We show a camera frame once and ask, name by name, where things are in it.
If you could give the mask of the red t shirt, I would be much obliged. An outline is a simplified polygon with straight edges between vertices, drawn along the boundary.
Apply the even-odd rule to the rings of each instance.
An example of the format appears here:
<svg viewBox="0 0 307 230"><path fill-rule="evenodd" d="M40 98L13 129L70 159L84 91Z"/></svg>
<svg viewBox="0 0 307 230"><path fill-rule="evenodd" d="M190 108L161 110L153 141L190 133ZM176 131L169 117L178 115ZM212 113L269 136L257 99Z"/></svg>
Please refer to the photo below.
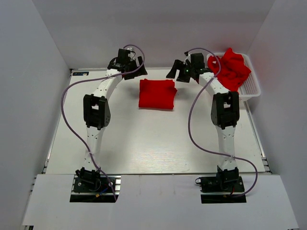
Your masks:
<svg viewBox="0 0 307 230"><path fill-rule="evenodd" d="M173 110L176 93L173 80L140 80L139 108Z"/></svg>

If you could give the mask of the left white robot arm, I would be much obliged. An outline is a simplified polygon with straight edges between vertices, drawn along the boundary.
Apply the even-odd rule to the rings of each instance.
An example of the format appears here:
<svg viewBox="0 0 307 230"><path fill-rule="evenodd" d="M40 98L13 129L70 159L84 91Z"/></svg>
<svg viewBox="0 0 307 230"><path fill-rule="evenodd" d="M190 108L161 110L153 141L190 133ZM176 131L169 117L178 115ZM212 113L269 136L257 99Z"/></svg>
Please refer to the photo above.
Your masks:
<svg viewBox="0 0 307 230"><path fill-rule="evenodd" d="M118 50L115 58L111 59L105 75L100 78L90 79L98 81L96 89L91 94L83 97L83 119L86 126L86 140L84 168L104 174L99 166L102 137L111 120L109 107L110 97L123 80L134 79L147 75L144 67L144 53L135 57L136 46L126 45Z"/></svg>

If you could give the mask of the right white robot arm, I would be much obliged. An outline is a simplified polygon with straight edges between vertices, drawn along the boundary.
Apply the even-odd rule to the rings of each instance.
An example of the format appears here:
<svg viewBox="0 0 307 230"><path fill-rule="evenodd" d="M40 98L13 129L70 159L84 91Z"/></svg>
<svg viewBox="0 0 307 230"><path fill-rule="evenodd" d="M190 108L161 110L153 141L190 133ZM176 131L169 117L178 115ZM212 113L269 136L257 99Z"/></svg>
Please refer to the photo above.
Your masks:
<svg viewBox="0 0 307 230"><path fill-rule="evenodd" d="M221 64L214 54L218 64L218 72L215 74L212 70L205 67L204 56L202 53L185 52L184 61L176 59L167 74L167 78L176 78L179 82L189 83L190 79L197 81L202 86L197 94L188 116L188 134L192 143L202 151L221 156L223 159L217 165L217 187L222 191L228 191L234 185L239 177L238 167L235 160L234 134L237 122L239 120L239 96L238 92L232 92L223 86L217 79L221 71ZM219 151L214 152L199 146L191 135L191 115L196 101L203 91L207 91L213 97L211 108L211 121L216 128L218 135Z"/></svg>

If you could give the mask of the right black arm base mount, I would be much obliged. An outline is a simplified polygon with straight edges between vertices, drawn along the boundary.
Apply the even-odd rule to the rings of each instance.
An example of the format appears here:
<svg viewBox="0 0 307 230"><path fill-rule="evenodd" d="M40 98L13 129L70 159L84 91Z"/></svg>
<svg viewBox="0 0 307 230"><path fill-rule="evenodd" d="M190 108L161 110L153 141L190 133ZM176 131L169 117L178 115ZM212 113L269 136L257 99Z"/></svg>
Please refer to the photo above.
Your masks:
<svg viewBox="0 0 307 230"><path fill-rule="evenodd" d="M202 204L235 204L246 203L245 188L238 168L222 170L217 168L215 176L204 176L195 179L201 189Z"/></svg>

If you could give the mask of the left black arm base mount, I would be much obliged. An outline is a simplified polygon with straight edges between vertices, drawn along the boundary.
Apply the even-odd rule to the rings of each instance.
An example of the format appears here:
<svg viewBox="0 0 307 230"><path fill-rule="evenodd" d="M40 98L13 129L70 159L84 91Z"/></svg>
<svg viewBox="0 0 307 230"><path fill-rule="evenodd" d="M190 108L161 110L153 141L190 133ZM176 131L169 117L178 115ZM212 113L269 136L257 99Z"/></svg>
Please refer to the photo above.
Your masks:
<svg viewBox="0 0 307 230"><path fill-rule="evenodd" d="M71 203L115 203L120 193L120 176L106 178L99 171L82 167L75 171Z"/></svg>

